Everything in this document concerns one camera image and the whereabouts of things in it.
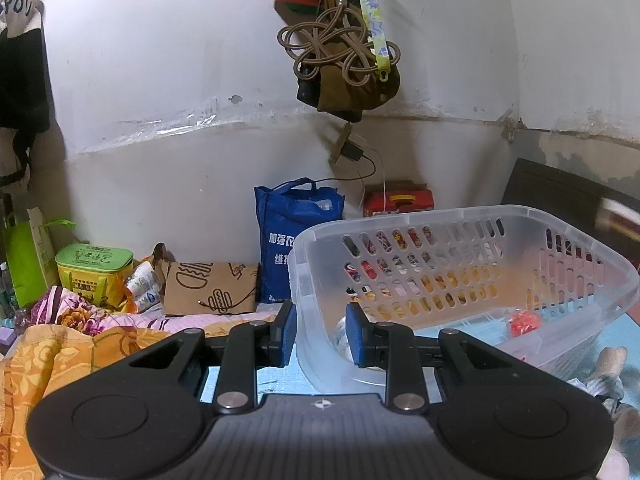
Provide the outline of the red patterned gift box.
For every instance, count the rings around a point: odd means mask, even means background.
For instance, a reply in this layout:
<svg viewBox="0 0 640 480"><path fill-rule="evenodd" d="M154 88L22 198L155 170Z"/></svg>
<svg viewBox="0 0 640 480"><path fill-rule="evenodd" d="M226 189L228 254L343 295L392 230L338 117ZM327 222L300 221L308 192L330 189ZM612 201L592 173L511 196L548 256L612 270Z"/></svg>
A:
<svg viewBox="0 0 640 480"><path fill-rule="evenodd" d="M390 180L383 184L367 185L362 203L365 217L428 211L434 208L434 196L427 184L411 180Z"/></svg>

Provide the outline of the orange patterned quilt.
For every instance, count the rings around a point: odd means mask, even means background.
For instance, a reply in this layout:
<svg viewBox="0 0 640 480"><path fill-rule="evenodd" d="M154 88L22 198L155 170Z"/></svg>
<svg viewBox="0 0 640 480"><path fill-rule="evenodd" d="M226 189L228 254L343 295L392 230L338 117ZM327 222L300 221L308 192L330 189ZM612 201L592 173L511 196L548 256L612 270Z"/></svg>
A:
<svg viewBox="0 0 640 480"><path fill-rule="evenodd" d="M167 336L133 327L111 328L96 336L58 325L26 330L12 356L1 361L1 477L43 477L27 442L26 422L44 396Z"/></svg>

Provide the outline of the bright green paper bag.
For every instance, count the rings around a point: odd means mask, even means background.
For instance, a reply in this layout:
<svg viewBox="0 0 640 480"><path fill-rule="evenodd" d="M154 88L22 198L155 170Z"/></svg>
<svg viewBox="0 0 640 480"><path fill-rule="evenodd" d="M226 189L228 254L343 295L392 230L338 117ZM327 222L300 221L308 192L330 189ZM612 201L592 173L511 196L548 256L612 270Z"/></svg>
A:
<svg viewBox="0 0 640 480"><path fill-rule="evenodd" d="M47 221L38 207L10 212L6 218L3 231L6 262L16 301L21 308L34 304L60 280L50 226L75 229L75 223L70 220Z"/></svg>

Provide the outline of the blue tote bag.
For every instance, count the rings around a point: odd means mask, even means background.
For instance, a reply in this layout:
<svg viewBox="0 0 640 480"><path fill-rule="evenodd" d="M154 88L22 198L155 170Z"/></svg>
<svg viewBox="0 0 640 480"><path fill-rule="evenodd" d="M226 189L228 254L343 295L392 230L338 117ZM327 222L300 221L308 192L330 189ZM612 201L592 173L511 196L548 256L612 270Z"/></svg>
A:
<svg viewBox="0 0 640 480"><path fill-rule="evenodd" d="M258 299L276 304L291 298L288 255L294 240L312 226L341 220L345 197L309 178L274 188L258 186L254 196L260 246Z"/></svg>

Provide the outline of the floral pink blanket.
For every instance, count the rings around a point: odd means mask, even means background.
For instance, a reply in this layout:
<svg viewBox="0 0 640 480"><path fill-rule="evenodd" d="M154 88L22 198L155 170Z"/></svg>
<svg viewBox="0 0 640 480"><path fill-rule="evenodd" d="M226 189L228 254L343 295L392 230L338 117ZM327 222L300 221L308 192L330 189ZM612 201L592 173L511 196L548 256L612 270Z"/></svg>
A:
<svg viewBox="0 0 640 480"><path fill-rule="evenodd" d="M79 333L96 336L112 328L140 328L174 334L187 328L200 328L209 336L227 335L233 326L248 322L271 322L276 311L237 315L190 314L167 316L160 306L139 313L111 312L89 304L62 286L52 286L30 309L30 325L55 324Z"/></svg>

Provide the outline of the clear packet red snacks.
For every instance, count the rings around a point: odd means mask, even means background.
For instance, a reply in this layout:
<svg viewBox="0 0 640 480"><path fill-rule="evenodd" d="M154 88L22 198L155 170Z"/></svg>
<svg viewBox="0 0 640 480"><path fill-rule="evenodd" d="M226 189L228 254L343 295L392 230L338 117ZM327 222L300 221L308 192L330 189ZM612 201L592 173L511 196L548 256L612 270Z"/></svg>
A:
<svg viewBox="0 0 640 480"><path fill-rule="evenodd" d="M510 339L538 330L544 325L542 317L533 310L517 310L506 322L506 333Z"/></svg>

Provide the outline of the clear plastic laundry basket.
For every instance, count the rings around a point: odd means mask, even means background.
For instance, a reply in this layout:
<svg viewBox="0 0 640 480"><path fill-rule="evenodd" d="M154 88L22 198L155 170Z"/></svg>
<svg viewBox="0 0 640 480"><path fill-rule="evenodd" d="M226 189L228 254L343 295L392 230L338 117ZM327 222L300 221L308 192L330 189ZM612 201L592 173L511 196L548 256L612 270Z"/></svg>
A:
<svg viewBox="0 0 640 480"><path fill-rule="evenodd" d="M456 328L567 378L602 330L639 300L615 250L548 212L499 205L318 224L288 255L297 359L323 393L380 392L379 368L352 362L348 304L425 336ZM517 310L544 325L510 339Z"/></svg>

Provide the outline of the brown printed paper bag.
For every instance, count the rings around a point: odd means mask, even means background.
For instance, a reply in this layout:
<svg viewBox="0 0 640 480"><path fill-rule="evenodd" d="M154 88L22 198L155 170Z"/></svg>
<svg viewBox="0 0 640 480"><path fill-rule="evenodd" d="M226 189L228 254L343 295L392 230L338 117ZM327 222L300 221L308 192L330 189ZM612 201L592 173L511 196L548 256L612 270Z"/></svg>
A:
<svg viewBox="0 0 640 480"><path fill-rule="evenodd" d="M164 280L168 316L236 315L256 310L259 264L179 262L163 244L154 248L155 271Z"/></svg>

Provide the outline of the green yellow storage box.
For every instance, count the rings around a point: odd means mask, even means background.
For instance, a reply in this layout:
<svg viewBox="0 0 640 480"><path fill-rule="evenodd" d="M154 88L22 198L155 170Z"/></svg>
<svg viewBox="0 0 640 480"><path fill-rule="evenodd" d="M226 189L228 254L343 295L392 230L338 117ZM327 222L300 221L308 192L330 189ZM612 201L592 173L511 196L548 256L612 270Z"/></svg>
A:
<svg viewBox="0 0 640 480"><path fill-rule="evenodd" d="M55 263L63 287L99 308L122 310L125 282L134 270L131 250L69 244L56 253Z"/></svg>

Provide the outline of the dark wooden headboard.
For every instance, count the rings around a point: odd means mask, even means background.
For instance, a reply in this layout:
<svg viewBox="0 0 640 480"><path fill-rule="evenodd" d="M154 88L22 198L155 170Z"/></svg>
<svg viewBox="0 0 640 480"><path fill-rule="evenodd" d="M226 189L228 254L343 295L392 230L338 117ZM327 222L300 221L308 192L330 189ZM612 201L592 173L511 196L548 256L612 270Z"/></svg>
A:
<svg viewBox="0 0 640 480"><path fill-rule="evenodd" d="M518 158L501 203L547 211L616 250L639 269L638 242L615 231L597 228L596 217L602 198L617 200L639 210L639 201L625 193L561 169Z"/></svg>

